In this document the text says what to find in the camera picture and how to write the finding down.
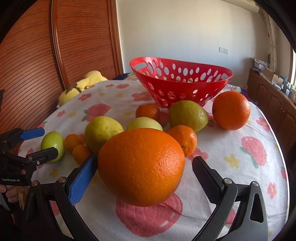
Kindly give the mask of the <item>person's left hand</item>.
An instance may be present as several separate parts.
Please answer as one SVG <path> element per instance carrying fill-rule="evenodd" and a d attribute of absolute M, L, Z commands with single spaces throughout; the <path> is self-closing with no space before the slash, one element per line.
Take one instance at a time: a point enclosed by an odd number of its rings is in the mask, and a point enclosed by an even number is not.
<path fill-rule="evenodd" d="M 0 185 L 0 192 L 6 195 L 10 203 L 16 203 L 19 200 L 19 186 Z"/>

